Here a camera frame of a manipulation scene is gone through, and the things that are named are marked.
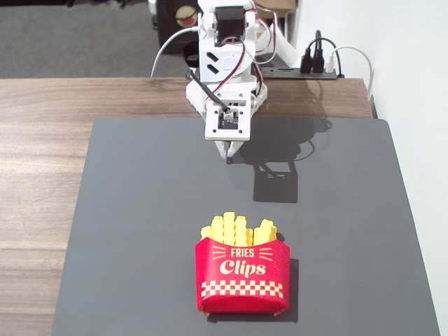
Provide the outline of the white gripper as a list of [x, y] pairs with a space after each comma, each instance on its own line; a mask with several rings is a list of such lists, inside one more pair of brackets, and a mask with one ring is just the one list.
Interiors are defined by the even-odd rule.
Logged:
[[[210, 84], [209, 88], [213, 94], [220, 100], [220, 103], [216, 103], [207, 99], [205, 102], [205, 109], [217, 106], [219, 109], [229, 109], [229, 103], [246, 101], [253, 89], [253, 81], [245, 80], [239, 82], [227, 82], [226, 84], [219, 85], [217, 83]], [[218, 152], [224, 161], [228, 158], [232, 158], [237, 151], [243, 145], [242, 141], [214, 141]]]

